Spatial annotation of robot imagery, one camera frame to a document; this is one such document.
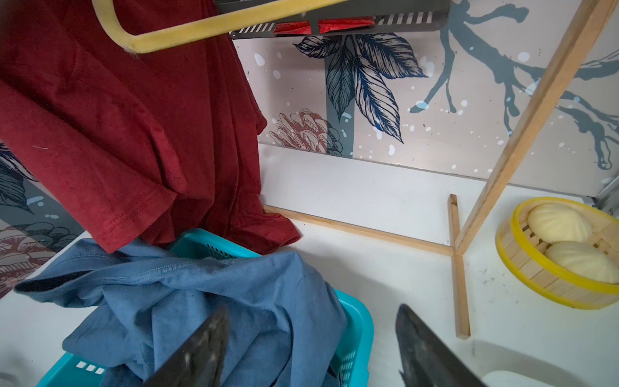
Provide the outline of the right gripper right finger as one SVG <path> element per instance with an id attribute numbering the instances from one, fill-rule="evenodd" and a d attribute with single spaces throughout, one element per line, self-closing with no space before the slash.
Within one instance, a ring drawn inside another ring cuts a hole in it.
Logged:
<path id="1" fill-rule="evenodd" d="M 485 385 L 406 304 L 399 306 L 395 330 L 406 387 Z"/>

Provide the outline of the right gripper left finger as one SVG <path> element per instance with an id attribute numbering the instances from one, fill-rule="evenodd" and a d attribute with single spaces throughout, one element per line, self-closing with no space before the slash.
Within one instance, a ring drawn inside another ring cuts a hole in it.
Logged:
<path id="1" fill-rule="evenodd" d="M 229 335 L 228 309 L 220 306 L 143 387 L 220 386 Z"/>

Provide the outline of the slate blue t-shirt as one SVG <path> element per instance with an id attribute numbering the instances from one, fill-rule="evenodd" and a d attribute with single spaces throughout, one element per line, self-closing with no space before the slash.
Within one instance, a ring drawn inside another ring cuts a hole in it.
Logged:
<path id="1" fill-rule="evenodd" d="M 220 307 L 230 335 L 224 386 L 338 386 L 330 363 L 348 321 L 297 253 L 220 261 L 136 240 L 107 253 L 77 241 L 17 293 L 92 309 L 64 350 L 101 365 L 104 386 L 140 386 Z"/>

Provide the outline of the dark red t-shirt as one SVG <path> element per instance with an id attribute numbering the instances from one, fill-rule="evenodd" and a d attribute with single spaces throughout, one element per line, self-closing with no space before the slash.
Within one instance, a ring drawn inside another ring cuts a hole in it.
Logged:
<path id="1" fill-rule="evenodd" d="M 266 125 L 227 35 L 134 56 L 89 1 L 1 4 L 2 142 L 109 253 L 193 228 L 298 241 L 260 201 Z"/>

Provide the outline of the yellow plastic hanger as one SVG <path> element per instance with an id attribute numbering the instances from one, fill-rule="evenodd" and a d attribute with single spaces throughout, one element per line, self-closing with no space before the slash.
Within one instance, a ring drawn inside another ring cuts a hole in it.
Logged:
<path id="1" fill-rule="evenodd" d="M 280 0 L 201 19 L 154 32 L 132 35 L 121 26 L 112 1 L 93 1 L 93 9 L 104 32 L 128 53 L 146 54 L 190 44 L 234 30 L 304 14 L 342 0 Z"/>

